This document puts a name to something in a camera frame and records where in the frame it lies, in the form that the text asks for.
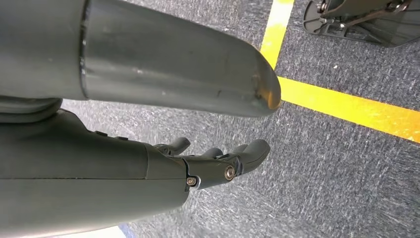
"metal bolt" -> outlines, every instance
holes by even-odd
[[[187,185],[188,186],[195,186],[197,184],[197,179],[194,177],[187,178]]]
[[[226,170],[224,171],[224,177],[227,180],[232,180],[233,177],[235,177],[235,169],[233,168],[232,165],[229,165],[228,167],[226,167]]]
[[[327,9],[327,3],[325,2],[325,0],[320,1],[317,5],[316,5],[316,11],[318,13],[323,13],[325,12],[325,10]]]

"metal bracket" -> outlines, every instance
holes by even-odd
[[[397,47],[420,38],[420,0],[312,0],[303,26],[312,34]]]

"yellow floor marking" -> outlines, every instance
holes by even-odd
[[[294,0],[273,0],[261,53],[275,68]],[[282,100],[420,143],[420,112],[279,77]]]

